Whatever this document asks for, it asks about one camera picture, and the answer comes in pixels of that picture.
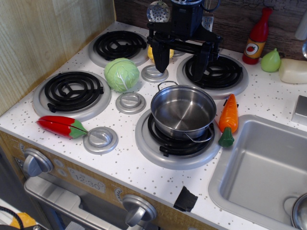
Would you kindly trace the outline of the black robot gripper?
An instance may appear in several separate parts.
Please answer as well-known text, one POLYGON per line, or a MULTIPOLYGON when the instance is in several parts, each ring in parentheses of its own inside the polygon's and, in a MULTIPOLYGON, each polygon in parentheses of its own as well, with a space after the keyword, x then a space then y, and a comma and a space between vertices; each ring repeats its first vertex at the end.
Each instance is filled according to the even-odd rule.
POLYGON ((147 24, 147 43, 152 48, 156 69, 164 73, 169 65, 170 49, 194 54, 192 81, 200 81, 210 62, 219 57, 222 37, 202 26, 202 0, 173 0, 170 19, 166 23, 147 24))

